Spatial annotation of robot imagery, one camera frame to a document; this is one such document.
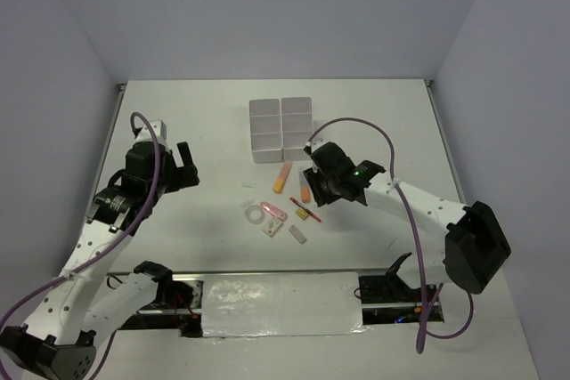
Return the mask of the clear tape roll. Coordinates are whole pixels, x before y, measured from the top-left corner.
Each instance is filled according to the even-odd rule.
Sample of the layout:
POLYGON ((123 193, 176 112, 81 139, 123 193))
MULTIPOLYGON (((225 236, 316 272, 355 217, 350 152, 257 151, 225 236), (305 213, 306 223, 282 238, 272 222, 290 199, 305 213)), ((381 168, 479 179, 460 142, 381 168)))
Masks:
POLYGON ((264 221, 265 211, 260 205, 251 205, 246 208, 245 216, 249 223, 258 225, 264 221))

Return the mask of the white right divided container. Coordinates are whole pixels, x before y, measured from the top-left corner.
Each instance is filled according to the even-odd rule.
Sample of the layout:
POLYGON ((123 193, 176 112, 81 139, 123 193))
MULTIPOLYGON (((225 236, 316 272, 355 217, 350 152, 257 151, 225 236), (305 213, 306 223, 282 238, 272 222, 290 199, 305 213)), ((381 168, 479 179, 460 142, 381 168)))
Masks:
POLYGON ((286 161, 306 159, 305 144, 314 131, 310 97, 281 99, 282 153, 286 161))

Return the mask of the white divided container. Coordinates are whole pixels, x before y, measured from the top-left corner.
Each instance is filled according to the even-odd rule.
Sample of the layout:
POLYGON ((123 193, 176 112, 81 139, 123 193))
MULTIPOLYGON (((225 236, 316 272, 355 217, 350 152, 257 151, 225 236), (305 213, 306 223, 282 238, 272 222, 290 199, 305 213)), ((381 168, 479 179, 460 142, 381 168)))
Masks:
POLYGON ((305 144, 314 131, 310 97, 281 99, 282 153, 286 161, 306 159, 305 144))
POLYGON ((283 160, 281 104, 278 99, 257 99, 248 103, 250 148, 256 164, 283 160))

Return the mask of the white red staple box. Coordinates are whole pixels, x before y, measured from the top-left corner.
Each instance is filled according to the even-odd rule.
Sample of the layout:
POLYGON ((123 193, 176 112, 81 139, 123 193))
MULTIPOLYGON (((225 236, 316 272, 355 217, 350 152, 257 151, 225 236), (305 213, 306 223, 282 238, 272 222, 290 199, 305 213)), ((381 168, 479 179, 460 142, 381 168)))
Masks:
POLYGON ((277 231, 280 230, 283 221, 279 218, 272 217, 267 220, 263 226, 263 233, 268 237, 273 237, 277 231))

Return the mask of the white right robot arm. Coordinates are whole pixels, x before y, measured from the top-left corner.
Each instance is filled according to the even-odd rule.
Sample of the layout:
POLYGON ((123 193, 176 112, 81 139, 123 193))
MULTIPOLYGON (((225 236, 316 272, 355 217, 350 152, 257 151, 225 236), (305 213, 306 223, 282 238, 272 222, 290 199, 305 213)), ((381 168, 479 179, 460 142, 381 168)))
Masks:
POLYGON ((376 208, 408 221, 414 236, 425 233, 442 246, 432 263, 419 251, 393 262, 387 291, 395 300, 407 301, 422 286, 445 283, 480 295, 510 257, 510 245, 487 204, 440 198, 391 177, 369 160, 356 165, 334 142, 306 144, 304 152, 313 162, 304 176, 318 206, 344 199, 376 208))

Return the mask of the white left divided container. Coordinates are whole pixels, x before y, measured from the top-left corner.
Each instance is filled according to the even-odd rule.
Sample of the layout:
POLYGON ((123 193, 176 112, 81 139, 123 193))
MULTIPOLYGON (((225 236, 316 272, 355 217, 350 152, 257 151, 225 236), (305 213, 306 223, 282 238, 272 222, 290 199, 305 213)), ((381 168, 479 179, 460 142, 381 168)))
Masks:
POLYGON ((281 104, 278 99, 257 99, 248 103, 250 148, 256 164, 283 160, 281 104))

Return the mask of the pink utility knife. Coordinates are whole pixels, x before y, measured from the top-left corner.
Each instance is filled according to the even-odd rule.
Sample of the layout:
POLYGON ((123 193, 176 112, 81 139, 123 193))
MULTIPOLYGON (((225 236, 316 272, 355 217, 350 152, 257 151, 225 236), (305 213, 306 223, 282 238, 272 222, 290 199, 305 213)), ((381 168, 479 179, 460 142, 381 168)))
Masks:
POLYGON ((279 219, 282 222, 285 222, 288 218, 288 215, 283 210, 281 210, 280 208, 278 208, 277 206, 275 206, 269 202, 262 201, 260 203, 260 206, 269 215, 279 219))

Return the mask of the pink yellow highlighter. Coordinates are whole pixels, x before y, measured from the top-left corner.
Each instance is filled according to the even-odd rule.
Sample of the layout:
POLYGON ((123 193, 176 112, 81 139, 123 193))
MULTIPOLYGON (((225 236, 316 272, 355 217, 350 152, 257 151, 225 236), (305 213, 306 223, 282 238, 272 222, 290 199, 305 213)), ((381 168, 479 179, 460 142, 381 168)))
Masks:
POLYGON ((287 161, 284 162, 281 166, 281 170, 279 171, 277 178, 273 184, 273 192, 276 194, 281 194, 285 187, 286 181, 289 177, 289 173, 292 167, 292 163, 287 161))

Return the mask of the red pen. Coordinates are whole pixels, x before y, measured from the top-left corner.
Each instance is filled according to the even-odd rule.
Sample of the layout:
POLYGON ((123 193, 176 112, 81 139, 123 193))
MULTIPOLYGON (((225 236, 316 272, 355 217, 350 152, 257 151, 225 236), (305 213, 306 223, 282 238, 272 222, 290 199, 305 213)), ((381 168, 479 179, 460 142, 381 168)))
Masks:
POLYGON ((322 222, 322 219, 320 217, 318 217, 315 213, 313 213, 307 206, 303 205, 302 203, 300 203, 297 199, 293 198, 293 197, 289 197, 289 200, 296 206, 298 206, 300 209, 303 209, 310 217, 312 217, 313 219, 315 219, 315 221, 317 222, 322 222))

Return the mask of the orange highlighter clear cap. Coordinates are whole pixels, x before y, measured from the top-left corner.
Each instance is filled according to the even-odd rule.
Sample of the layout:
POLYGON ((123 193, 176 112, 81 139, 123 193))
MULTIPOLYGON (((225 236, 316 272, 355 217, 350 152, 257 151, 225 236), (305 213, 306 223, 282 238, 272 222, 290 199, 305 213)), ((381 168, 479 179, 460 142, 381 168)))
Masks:
POLYGON ((303 203, 309 203, 311 201, 311 190, 305 178, 303 168, 300 168, 298 171, 298 180, 301 200, 303 203))

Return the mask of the small yellow box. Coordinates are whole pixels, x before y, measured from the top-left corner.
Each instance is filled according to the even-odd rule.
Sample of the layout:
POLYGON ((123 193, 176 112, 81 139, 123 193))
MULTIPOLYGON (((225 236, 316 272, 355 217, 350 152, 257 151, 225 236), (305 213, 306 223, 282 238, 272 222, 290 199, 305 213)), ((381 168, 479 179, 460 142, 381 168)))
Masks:
POLYGON ((308 213, 306 212, 306 210, 303 209, 303 208, 299 208, 299 209, 296 211, 296 215, 297 215, 299 218, 301 218, 302 220, 306 219, 306 218, 309 216, 309 214, 308 214, 308 213))

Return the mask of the clear pen cap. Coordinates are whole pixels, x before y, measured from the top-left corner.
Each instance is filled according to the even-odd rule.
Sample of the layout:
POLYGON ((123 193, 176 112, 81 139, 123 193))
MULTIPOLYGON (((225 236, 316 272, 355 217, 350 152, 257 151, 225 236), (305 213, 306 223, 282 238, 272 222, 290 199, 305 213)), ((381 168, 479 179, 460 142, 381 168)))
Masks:
POLYGON ((242 182, 240 186, 244 189, 255 189, 257 187, 254 182, 242 182))

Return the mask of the silver foil cover plate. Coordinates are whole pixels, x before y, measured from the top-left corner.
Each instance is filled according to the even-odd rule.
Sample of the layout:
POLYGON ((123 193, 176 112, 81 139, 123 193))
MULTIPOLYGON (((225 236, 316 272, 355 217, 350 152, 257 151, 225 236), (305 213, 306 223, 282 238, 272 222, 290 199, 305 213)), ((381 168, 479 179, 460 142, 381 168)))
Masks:
POLYGON ((365 330, 354 272, 206 277, 205 337, 343 336, 365 330))

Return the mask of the white eraser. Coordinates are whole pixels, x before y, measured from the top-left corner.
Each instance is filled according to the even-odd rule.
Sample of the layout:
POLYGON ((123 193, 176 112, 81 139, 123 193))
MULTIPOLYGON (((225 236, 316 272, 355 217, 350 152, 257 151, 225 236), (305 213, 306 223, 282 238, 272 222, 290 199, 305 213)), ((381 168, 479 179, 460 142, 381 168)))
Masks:
POLYGON ((299 244, 303 245, 307 241, 305 234, 296 225, 291 225, 289 232, 299 244))

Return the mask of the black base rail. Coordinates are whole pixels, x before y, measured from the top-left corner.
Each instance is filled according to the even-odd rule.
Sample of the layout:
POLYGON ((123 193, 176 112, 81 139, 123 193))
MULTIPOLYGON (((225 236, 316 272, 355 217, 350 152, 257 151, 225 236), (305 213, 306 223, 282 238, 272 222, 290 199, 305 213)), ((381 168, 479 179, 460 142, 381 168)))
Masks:
POLYGON ((177 275, 174 286, 167 302, 142 307, 122 328, 188 338, 344 336, 421 315, 420 292, 383 271, 177 275))

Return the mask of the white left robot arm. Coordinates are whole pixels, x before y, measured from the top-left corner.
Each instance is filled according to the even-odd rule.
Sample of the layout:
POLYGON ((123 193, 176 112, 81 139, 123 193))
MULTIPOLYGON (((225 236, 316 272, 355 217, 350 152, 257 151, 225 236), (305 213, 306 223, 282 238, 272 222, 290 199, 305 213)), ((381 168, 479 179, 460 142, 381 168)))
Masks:
POLYGON ((131 242, 140 223, 166 193, 199 184, 189 146, 177 149, 177 166, 165 143, 139 138, 126 154, 125 168, 95 195, 79 241, 55 284, 19 326, 5 326, 1 348, 10 359, 45 379, 83 379, 102 344, 137 311, 188 308, 191 286, 176 281, 167 267, 143 261, 100 302, 94 301, 111 265, 131 242))

